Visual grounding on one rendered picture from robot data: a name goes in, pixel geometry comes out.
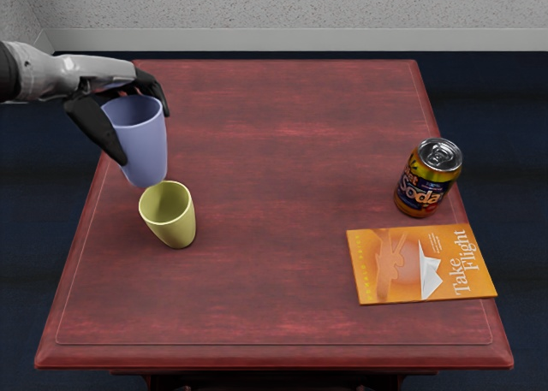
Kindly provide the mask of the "yellow-green plastic cup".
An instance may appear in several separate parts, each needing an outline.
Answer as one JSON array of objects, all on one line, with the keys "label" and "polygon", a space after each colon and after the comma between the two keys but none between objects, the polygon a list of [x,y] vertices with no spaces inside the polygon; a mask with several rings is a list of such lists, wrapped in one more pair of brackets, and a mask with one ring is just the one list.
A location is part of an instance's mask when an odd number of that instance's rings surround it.
[{"label": "yellow-green plastic cup", "polygon": [[190,246],[196,235],[194,201],[178,181],[161,181],[140,196],[138,209],[147,227],[167,246]]}]

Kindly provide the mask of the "lavender blue plastic cup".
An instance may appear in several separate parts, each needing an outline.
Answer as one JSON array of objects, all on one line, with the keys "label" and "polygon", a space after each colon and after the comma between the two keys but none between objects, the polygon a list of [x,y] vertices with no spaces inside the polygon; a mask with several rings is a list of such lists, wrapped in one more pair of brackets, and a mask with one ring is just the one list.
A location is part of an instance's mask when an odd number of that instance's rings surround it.
[{"label": "lavender blue plastic cup", "polygon": [[141,188],[162,181],[167,174],[168,149],[161,102],[150,96],[130,95],[112,99],[101,109],[128,159],[121,166],[126,179]]}]

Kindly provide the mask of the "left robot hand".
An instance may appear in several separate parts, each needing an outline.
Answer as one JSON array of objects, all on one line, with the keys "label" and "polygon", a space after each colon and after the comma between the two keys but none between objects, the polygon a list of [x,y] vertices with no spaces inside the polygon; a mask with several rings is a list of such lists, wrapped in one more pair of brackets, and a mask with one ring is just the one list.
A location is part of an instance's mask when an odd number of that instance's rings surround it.
[{"label": "left robot hand", "polygon": [[121,165],[128,159],[110,120],[92,96],[112,99],[122,94],[147,95],[158,99],[164,115],[170,115],[163,88],[156,78],[129,61],[89,55],[53,56],[26,43],[2,42],[16,59],[21,77],[20,94],[7,102],[47,102],[60,98],[73,123]]}]

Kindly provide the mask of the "orange and blue drink can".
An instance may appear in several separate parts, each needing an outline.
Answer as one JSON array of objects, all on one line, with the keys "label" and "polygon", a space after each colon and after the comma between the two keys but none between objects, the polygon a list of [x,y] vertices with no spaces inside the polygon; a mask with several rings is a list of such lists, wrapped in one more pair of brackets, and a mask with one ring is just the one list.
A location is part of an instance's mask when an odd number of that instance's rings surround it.
[{"label": "orange and blue drink can", "polygon": [[443,138],[422,140],[411,152],[396,184],[394,200],[403,213],[431,216],[462,171],[459,147]]}]

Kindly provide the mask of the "orange paperback book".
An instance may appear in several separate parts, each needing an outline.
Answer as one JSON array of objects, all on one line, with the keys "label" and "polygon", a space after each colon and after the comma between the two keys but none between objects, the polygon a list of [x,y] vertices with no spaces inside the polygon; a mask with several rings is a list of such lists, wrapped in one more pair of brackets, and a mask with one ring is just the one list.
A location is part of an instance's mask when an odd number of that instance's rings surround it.
[{"label": "orange paperback book", "polygon": [[361,305],[497,297],[467,223],[346,232]]}]

